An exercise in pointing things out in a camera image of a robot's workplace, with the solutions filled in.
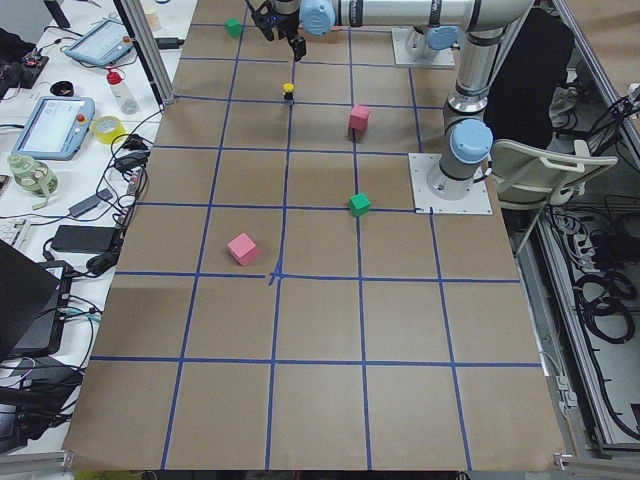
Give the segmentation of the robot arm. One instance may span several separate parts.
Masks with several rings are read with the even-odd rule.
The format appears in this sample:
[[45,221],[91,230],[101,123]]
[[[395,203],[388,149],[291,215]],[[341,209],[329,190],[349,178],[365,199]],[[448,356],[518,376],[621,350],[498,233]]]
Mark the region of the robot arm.
[[401,42],[396,61],[409,66],[431,66],[441,52],[458,46],[460,65],[444,112],[447,147],[427,175],[434,195],[458,200],[480,179],[476,171],[493,141],[480,116],[531,7],[512,0],[264,1],[249,12],[267,40],[287,40],[295,60],[307,53],[306,34],[324,36],[338,26],[391,27]]
[[450,49],[459,38],[457,26],[414,27],[405,40],[405,49],[412,58],[426,59]]

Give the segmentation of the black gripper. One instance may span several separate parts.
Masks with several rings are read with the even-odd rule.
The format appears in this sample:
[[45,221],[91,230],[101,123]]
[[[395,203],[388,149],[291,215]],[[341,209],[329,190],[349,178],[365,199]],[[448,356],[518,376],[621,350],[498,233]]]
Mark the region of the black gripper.
[[299,34],[300,0],[265,0],[259,6],[249,4],[254,25],[267,41],[291,40],[294,61],[306,56],[306,39]]

